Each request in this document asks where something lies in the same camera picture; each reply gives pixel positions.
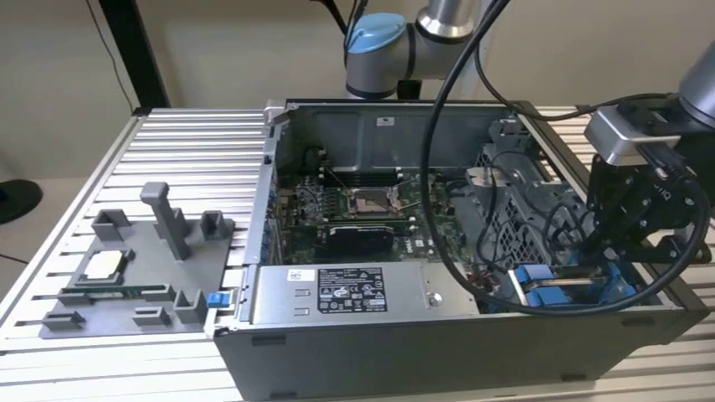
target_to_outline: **motherboard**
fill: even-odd
[[[426,259],[437,262],[413,172],[321,173],[278,190],[285,264]],[[429,176],[440,233],[460,259],[472,261],[438,175]]]

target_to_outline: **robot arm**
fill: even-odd
[[[669,263],[681,255],[693,214],[684,176],[715,199],[713,73],[715,42],[682,78],[678,94],[596,111],[585,133],[597,151],[586,201],[594,230],[580,248],[585,260],[608,248],[638,262]],[[654,248],[642,245],[661,229],[674,234]],[[702,243],[692,262],[709,260]]]
[[[346,91],[381,99],[397,80],[442,79],[474,30],[474,0],[429,0],[414,23],[392,13],[357,18],[346,31]]]

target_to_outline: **floor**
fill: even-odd
[[[38,206],[22,218],[0,224],[0,253],[29,260],[77,195],[85,178],[35,179],[43,192]],[[0,300],[22,272],[23,264],[0,258]]]

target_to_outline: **warning sticker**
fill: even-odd
[[[385,312],[388,294],[381,268],[317,270],[317,309],[324,314]]]

